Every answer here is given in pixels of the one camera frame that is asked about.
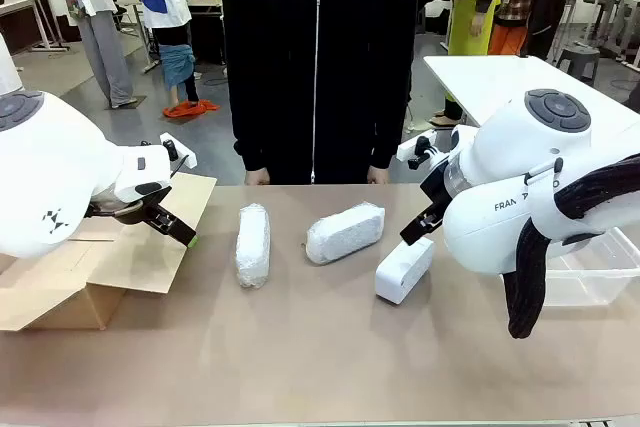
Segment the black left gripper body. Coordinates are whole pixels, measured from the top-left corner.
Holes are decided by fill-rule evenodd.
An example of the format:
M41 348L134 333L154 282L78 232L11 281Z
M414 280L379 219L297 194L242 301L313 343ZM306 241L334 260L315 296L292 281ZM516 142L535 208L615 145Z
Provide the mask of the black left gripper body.
M120 223L140 223L150 217L146 209L159 205L171 190L171 187L165 187L127 205L118 202L99 205L92 202L87 207L85 217L109 217L115 218Z

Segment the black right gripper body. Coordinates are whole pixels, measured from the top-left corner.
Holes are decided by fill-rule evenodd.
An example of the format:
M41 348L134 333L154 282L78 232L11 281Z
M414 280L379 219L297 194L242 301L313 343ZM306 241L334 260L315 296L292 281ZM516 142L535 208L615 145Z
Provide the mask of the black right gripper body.
M431 205L426 209L426 217L432 220L441 220L452 201L444 182L448 164L447 159L439 162L420 185L421 190L431 201Z

